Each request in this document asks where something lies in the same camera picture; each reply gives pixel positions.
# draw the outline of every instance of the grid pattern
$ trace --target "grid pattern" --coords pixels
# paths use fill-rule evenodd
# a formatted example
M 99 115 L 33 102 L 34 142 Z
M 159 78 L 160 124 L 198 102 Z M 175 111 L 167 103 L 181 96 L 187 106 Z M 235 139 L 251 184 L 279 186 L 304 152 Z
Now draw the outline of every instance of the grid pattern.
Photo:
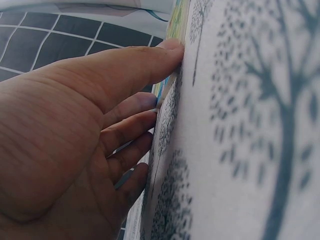
M 62 59 L 127 46 L 154 47 L 161 41 L 161 38 L 139 31 L 90 19 L 48 13 L 2 12 L 0 82 Z M 152 86 L 147 86 L 143 91 L 151 92 L 151 89 Z M 130 170 L 115 187 L 120 187 L 131 174 Z M 123 239 L 125 229 L 126 222 L 118 240 Z

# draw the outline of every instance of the paper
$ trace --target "paper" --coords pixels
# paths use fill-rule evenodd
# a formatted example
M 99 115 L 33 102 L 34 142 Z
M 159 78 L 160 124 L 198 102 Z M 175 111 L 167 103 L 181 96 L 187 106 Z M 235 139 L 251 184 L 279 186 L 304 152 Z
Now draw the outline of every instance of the paper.
M 190 0 L 176 0 L 174 2 L 171 19 L 169 21 L 166 31 L 166 39 L 176 38 L 182 44 L 185 44 L 186 27 L 189 14 L 189 3 Z M 161 107 L 173 82 L 177 79 L 179 71 L 180 70 L 177 69 L 165 80 L 154 86 L 152 93 L 155 94 L 157 97 L 157 109 Z
M 138 238 L 320 236 L 320 3 L 191 0 Z

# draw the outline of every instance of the tree branch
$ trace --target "tree branch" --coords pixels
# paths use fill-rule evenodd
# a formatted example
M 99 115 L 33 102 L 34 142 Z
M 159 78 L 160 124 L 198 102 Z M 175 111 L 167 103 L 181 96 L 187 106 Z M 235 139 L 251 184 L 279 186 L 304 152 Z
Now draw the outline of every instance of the tree branch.
M 290 81 L 290 99 L 293 103 L 296 99 L 296 95 L 294 95 L 294 87 L 296 85 L 295 83 L 295 76 L 294 76 L 294 65 L 291 55 L 291 45 L 289 41 L 289 33 L 285 22 L 285 14 L 282 7 L 282 4 L 280 3 L 280 0 L 276 0 L 276 6 L 278 8 L 280 17 L 279 17 L 279 23 L 281 25 L 281 28 L 283 30 L 283 37 L 284 37 L 284 45 L 285 45 L 285 52 L 286 52 L 286 58 L 288 62 L 288 71 L 289 71 L 289 81 Z
M 309 77 L 307 77 L 306 79 L 306 85 L 309 85 L 310 83 L 313 82 L 313 80 L 316 78 L 316 77 L 319 77 L 320 76 L 320 66 L 318 66 L 311 74 Z
M 298 71 L 298 74 L 302 75 L 303 71 L 305 69 L 305 66 L 308 63 L 311 50 L 315 44 L 316 32 L 317 32 L 317 28 L 318 28 L 319 20 L 320 20 L 319 19 L 320 18 L 320 3 L 318 4 L 317 9 L 316 9 L 316 16 L 313 17 L 310 14 L 310 12 L 308 11 L 307 6 L 304 3 L 304 1 L 303 0 L 298 0 L 298 1 L 301 5 L 301 8 L 302 8 L 302 10 L 299 12 L 301 13 L 302 17 L 304 17 L 306 28 L 308 29 L 308 31 L 310 33 L 310 39 L 309 39 L 308 45 L 306 46 L 305 53 L 301 59 L 301 66 Z
M 255 53 L 257 55 L 258 58 L 258 62 L 262 68 L 262 71 L 257 70 L 252 64 L 245 62 L 244 64 L 246 65 L 247 69 L 248 69 L 248 73 L 253 74 L 255 76 L 257 76 L 261 81 L 262 81 L 262 85 L 263 86 L 269 86 L 272 90 L 273 95 L 275 96 L 277 102 L 279 103 L 279 105 L 281 105 L 282 107 L 284 106 L 284 103 L 280 97 L 280 94 L 272 80 L 271 77 L 271 71 L 270 71 L 270 67 L 266 66 L 264 60 L 263 60 L 263 56 L 261 54 L 261 50 L 259 47 L 259 44 L 257 42 L 257 40 L 251 36 L 251 40 L 254 46 L 254 50 Z

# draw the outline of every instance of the fingernail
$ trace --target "fingernail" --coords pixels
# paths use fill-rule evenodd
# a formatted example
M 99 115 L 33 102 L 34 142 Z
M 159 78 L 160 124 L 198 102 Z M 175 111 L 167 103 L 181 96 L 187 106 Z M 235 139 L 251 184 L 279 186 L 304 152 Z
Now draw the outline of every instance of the fingernail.
M 156 47 L 166 49 L 166 50 L 174 50 L 174 49 L 177 49 L 181 46 L 182 45 L 177 38 L 170 38 L 170 39 L 164 40 Z

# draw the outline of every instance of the printed illustration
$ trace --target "printed illustration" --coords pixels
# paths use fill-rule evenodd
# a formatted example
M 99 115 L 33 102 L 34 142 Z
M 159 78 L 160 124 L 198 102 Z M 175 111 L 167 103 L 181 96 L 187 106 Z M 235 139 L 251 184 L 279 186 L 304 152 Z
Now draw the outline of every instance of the printed illustration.
M 194 44 L 196 40 L 199 38 L 198 46 L 196 50 L 192 86 L 194 86 L 196 82 L 198 57 L 199 57 L 199 50 L 200 50 L 201 39 L 203 34 L 203 28 L 212 5 L 213 5 L 213 0 L 197 0 L 192 13 L 192 20 L 191 20 L 192 22 L 190 27 L 189 38 L 192 44 Z
M 154 193 L 154 186 L 156 182 L 160 159 L 163 153 L 167 150 L 169 146 L 169 143 L 171 140 L 171 134 L 174 130 L 176 119 L 178 117 L 181 85 L 182 85 L 182 71 L 179 74 L 178 78 L 173 83 L 171 94 L 167 96 L 168 97 L 167 103 L 161 108 L 161 112 L 159 116 L 159 118 L 161 117 L 161 124 L 160 126 L 158 126 L 159 142 L 158 142 L 157 156 L 159 160 L 157 162 L 156 169 L 155 169 L 151 198 L 153 197 L 153 193 Z
M 189 188 L 188 164 L 183 152 L 176 150 L 158 195 L 150 239 L 191 239 L 193 198 Z
M 212 68 L 214 144 L 229 143 L 219 161 L 231 164 L 234 178 L 258 172 L 256 181 L 262 186 L 268 166 L 276 164 L 272 203 L 261 237 L 276 240 L 290 189 L 308 187 L 312 169 L 305 163 L 319 147 L 318 142 L 303 146 L 296 142 L 298 115 L 306 114 L 311 126 L 319 123 L 319 91 L 313 84 L 320 80 L 320 1 L 230 0 L 224 19 Z M 293 46 L 298 38 L 305 39 L 303 44 Z M 308 102 L 303 109 L 302 100 Z M 266 134 L 264 127 L 278 129 L 280 141 Z M 243 150 L 244 143 L 249 143 L 250 154 L 239 159 L 239 145 Z M 260 159 L 251 159 L 255 152 Z M 254 164 L 257 170 L 250 168 L 252 161 L 260 162 Z M 304 169 L 298 186 L 292 184 L 294 165 Z

